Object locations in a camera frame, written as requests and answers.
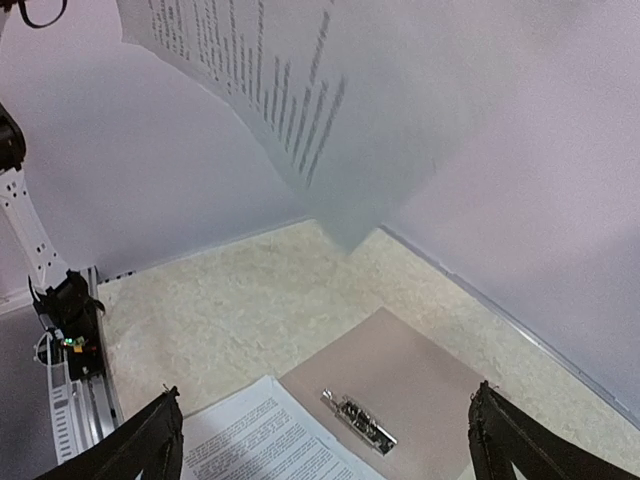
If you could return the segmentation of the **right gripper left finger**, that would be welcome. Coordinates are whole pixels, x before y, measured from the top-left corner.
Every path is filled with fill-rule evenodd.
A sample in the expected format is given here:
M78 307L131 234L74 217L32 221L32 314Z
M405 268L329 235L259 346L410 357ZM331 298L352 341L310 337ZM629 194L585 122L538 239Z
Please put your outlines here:
M179 479L183 414L176 387L162 392L89 450L42 474L55 479Z

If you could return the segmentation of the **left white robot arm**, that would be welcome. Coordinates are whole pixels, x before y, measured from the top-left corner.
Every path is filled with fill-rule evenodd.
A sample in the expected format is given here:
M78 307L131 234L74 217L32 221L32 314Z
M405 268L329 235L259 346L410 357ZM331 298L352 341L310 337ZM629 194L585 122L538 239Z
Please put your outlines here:
M1 209L26 258L30 290L43 297L66 280L69 267L37 215L27 188L25 158L22 130L1 106Z

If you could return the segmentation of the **transparent plastic folder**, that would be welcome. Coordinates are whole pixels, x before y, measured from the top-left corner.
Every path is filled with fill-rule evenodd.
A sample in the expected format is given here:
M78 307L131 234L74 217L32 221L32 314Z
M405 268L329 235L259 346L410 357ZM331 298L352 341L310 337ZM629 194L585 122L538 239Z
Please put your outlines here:
M342 445L387 479L458 479L471 463L468 410L484 378L381 308L281 377ZM383 455L338 420L329 390L368 410L398 442Z

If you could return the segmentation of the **printed paper sheet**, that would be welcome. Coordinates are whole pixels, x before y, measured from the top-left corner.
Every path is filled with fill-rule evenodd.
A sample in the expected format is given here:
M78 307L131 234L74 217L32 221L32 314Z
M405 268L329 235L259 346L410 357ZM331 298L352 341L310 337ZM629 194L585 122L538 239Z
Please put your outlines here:
M183 479L380 479L272 376L186 418Z

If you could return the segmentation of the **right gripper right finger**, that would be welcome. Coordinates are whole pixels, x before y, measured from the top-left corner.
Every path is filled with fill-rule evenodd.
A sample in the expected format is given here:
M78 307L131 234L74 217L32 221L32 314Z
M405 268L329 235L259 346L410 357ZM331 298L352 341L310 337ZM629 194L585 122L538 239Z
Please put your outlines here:
M471 397L469 450L477 479L634 479L636 476L564 440L487 381Z

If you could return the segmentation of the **large paper sheet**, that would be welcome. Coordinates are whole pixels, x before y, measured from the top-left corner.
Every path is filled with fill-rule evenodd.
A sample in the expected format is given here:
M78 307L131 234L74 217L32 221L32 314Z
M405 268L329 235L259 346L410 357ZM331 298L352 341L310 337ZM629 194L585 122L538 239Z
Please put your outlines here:
M123 38L229 105L334 242L435 170L423 95L365 1L121 1Z

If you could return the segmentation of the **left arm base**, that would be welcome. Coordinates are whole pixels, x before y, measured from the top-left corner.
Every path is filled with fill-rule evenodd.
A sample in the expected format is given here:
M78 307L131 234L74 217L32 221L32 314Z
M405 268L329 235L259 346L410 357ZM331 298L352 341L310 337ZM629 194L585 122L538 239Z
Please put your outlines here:
M36 313L46 315L51 325L46 332L53 335L52 362L67 361L69 378L85 380L105 372L98 313L104 305L89 293L89 284L78 272L68 270L64 281L44 294L36 293L32 282L29 290Z

